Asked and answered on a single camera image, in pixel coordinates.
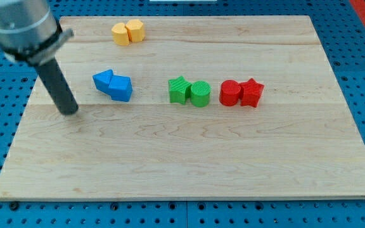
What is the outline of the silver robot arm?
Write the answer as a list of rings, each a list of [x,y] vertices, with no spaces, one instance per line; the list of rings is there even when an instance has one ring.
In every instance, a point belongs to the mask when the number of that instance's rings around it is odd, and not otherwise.
[[[45,0],[0,0],[0,47],[11,61],[44,65],[73,36]]]

